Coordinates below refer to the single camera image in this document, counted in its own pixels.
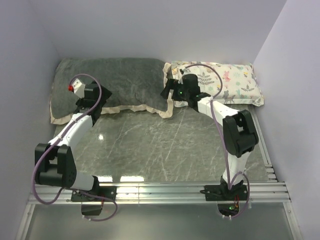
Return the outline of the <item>grey pillowcase with cream ruffle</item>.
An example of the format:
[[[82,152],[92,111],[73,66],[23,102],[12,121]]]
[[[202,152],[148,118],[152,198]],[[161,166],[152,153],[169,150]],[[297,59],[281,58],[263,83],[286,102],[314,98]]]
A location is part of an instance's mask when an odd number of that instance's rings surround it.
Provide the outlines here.
[[[68,85],[74,76],[84,84],[95,78],[111,91],[111,97],[103,106],[103,114],[131,110],[171,118],[174,102],[170,97],[161,96],[170,68],[170,63],[156,58],[64,58],[55,70],[50,122],[63,125],[72,118],[78,97],[68,91]]]

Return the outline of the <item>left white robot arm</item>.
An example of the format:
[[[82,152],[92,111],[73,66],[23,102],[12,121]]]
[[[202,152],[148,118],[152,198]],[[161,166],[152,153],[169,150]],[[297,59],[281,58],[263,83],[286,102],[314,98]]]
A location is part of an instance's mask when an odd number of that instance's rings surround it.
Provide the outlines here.
[[[101,189],[97,186],[98,179],[77,171],[73,150],[95,125],[112,92],[96,82],[84,84],[79,79],[70,84],[68,90],[79,97],[77,108],[55,138],[36,146],[34,182],[38,185],[82,190],[85,198],[96,201],[101,195]]]

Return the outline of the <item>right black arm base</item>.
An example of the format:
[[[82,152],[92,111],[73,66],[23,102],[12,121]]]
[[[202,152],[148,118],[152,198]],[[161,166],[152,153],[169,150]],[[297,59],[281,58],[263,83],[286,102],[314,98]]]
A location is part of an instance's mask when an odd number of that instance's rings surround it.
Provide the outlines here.
[[[222,177],[219,185],[205,185],[199,192],[205,195],[206,202],[217,202],[218,212],[229,219],[240,214],[240,201],[246,201],[247,207],[250,199],[250,187],[243,180],[228,189],[228,183]]]

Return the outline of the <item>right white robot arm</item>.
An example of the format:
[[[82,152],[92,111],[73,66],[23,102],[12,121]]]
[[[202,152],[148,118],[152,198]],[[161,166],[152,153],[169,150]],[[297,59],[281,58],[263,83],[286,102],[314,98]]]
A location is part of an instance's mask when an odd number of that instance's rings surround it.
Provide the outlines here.
[[[202,92],[195,74],[185,74],[181,79],[169,79],[160,94],[169,95],[174,101],[187,102],[196,112],[213,119],[221,137],[225,157],[225,171],[222,179],[226,184],[220,187],[220,194],[226,200],[238,194],[237,184],[245,177],[247,160],[259,143],[259,137],[251,113],[236,110],[214,100]]]

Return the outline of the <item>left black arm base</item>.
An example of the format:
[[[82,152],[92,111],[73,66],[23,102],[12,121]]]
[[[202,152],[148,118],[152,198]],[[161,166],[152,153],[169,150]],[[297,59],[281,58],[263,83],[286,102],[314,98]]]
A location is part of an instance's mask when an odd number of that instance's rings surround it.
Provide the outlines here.
[[[81,213],[85,217],[98,217],[103,210],[104,203],[116,200],[116,186],[102,186],[97,192],[73,190],[70,201],[81,204]]]

